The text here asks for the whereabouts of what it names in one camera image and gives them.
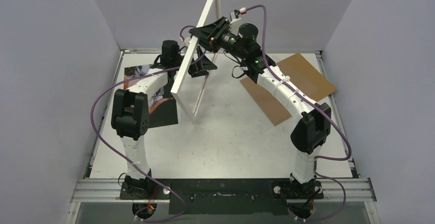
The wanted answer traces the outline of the brown cardboard backing board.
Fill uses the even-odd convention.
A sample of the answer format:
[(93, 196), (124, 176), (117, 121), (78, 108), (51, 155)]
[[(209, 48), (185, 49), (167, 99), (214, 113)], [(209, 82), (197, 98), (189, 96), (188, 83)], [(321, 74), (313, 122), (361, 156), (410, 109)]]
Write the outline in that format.
[[(328, 96), (337, 90), (320, 73), (314, 54), (297, 53), (282, 57), (278, 54), (272, 54), (270, 57), (276, 62), (281, 72), (290, 77), (292, 83), (318, 104), (327, 102)], [(243, 78), (240, 83), (274, 126), (292, 117), (292, 114), (270, 92), (255, 84), (250, 78)]]

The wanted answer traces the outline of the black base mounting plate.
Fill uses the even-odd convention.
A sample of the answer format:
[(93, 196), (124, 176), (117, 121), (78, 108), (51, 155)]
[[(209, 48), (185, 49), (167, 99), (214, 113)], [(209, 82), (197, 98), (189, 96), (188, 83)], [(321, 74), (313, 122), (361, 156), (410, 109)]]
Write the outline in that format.
[(146, 187), (122, 183), (121, 200), (132, 200), (132, 211), (144, 208), (140, 217), (157, 211), (159, 201), (168, 201), (168, 213), (190, 215), (242, 215), (269, 213), (287, 215), (288, 210), (307, 218), (313, 201), (323, 199), (319, 181), (301, 185), (288, 178), (160, 179)]

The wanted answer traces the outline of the printed photo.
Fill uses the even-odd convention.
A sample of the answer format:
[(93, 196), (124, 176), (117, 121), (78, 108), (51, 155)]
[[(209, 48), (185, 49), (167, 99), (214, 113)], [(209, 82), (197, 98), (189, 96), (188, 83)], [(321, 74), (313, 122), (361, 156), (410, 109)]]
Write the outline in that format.
[[(151, 65), (127, 67), (124, 69), (124, 79), (144, 76), (148, 74), (150, 67)], [(177, 104), (170, 92), (173, 82), (173, 78), (169, 78), (163, 87), (158, 88), (153, 95), (148, 95), (149, 128), (178, 124)]]

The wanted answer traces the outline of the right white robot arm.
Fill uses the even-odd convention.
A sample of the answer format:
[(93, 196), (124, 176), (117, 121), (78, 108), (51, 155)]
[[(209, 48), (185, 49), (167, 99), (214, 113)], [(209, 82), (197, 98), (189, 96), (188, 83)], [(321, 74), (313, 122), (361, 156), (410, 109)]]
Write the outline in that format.
[(289, 76), (284, 75), (257, 43), (259, 30), (255, 25), (244, 23), (234, 34), (230, 30), (229, 19), (221, 17), (212, 24), (194, 27), (189, 33), (205, 50), (216, 53), (223, 49), (239, 59), (244, 74), (299, 119), (290, 134), (296, 157), (288, 193), (295, 199), (323, 198), (323, 189), (315, 173), (316, 157), (330, 134), (330, 106), (316, 103), (296, 88)]

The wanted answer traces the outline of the white wooden picture frame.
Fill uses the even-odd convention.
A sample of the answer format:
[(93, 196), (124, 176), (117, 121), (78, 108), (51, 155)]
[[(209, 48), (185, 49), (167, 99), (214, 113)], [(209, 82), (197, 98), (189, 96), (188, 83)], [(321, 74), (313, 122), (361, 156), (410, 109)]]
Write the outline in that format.
[[(202, 27), (205, 25), (205, 22), (207, 21), (211, 11), (215, 11), (216, 19), (219, 19), (222, 16), (221, 0), (206, 0), (205, 5), (202, 9), (202, 13), (199, 17), (198, 23), (196, 24), (197, 27)], [(194, 100), (195, 103), (191, 103), (190, 102), (191, 98), (189, 98), (187, 94), (183, 94), (183, 91), (186, 90), (185, 88), (183, 88), (183, 86), (186, 84), (186, 76), (188, 75), (188, 69), (192, 65), (192, 60), (194, 58), (194, 55), (196, 54), (196, 48), (198, 46), (199, 46), (199, 39), (195, 36), (192, 36), (191, 40), (189, 41), (189, 46), (187, 47), (179, 71), (174, 79), (173, 87), (171, 89), (171, 93), (175, 98), (175, 100), (177, 101), (178, 105), (184, 111), (184, 113), (189, 118), (189, 120), (193, 123), (195, 122), (196, 115), (198, 113), (200, 104), (202, 102), (205, 93), (205, 86), (207, 80), (210, 77), (208, 75), (203, 78), (201, 85), (199, 85), (198, 95)]]

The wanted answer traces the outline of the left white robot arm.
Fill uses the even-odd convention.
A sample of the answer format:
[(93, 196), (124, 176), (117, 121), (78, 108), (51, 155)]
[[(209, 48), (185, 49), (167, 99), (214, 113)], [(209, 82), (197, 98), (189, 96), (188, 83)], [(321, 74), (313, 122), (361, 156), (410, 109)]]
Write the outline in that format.
[(174, 40), (162, 43), (162, 53), (154, 60), (146, 74), (132, 86), (114, 93), (111, 126), (121, 138), (128, 161), (123, 189), (138, 198), (149, 198), (156, 184), (150, 179), (151, 169), (146, 160), (143, 136), (151, 125), (150, 115), (164, 99), (156, 94), (174, 81), (176, 68), (183, 57)]

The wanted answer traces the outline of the aluminium rail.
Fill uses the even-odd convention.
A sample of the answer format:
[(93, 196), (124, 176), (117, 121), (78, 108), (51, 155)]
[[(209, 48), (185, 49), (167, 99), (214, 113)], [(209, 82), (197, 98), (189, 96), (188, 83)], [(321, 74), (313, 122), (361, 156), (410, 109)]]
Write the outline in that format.
[[(340, 200), (343, 196), (340, 186), (328, 179), (320, 178), (323, 187), (323, 201)], [(369, 178), (338, 178), (345, 188), (347, 202), (376, 202), (374, 189)], [(145, 199), (121, 199), (123, 190), (116, 179), (80, 179), (77, 181), (72, 202), (145, 202)]]

